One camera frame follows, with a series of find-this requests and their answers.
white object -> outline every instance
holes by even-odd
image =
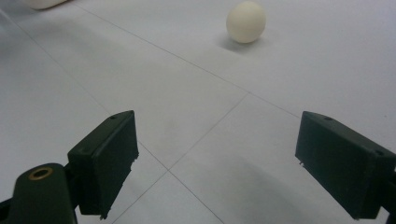
[[[262,34],[265,28],[265,12],[257,3],[245,1],[230,11],[227,17],[227,31],[238,43],[250,43]]]
[[[33,9],[44,9],[49,7],[54,7],[67,0],[24,0],[28,7]]]

white floor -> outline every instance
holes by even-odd
[[[225,30],[238,2],[0,1],[0,200],[132,109],[140,157],[108,219],[79,223],[357,223],[295,145],[309,110],[396,152],[396,2],[258,0],[250,45]]]

black plastic part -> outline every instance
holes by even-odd
[[[335,119],[304,112],[296,157],[355,219],[376,218],[396,156]]]
[[[50,172],[35,173],[41,168]],[[6,223],[77,223],[64,167],[48,163],[20,175],[15,184]]]
[[[69,151],[68,167],[81,185],[82,215],[107,217],[138,154],[134,111],[106,119]]]
[[[8,218],[9,207],[11,206],[11,199],[7,199],[0,203],[0,224],[5,223]]]

ping pong ball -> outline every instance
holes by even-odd
[[[262,34],[265,22],[264,9],[255,2],[245,1],[228,14],[227,32],[238,43],[250,43]]]

floor tile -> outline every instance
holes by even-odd
[[[267,24],[250,45],[227,36],[236,0],[77,4],[295,116],[311,110],[343,119],[394,148],[395,2],[259,2]]]
[[[224,223],[355,223],[294,158],[299,122],[249,95],[171,172]]]
[[[166,169],[141,145],[139,145],[139,157],[132,164],[131,169],[107,219],[99,221],[99,216],[83,216],[77,208],[78,223],[113,223],[166,172]]]
[[[0,200],[37,165],[66,153],[109,115],[32,41],[0,56]]]
[[[36,41],[168,168],[246,94],[92,15]]]
[[[0,4],[0,57],[7,57],[8,48],[18,45],[29,36],[8,16]]]
[[[167,173],[115,223],[221,224],[221,221]]]
[[[48,34],[65,23],[86,15],[87,12],[68,1],[44,10],[29,8],[22,1],[5,1],[3,10],[29,36]]]

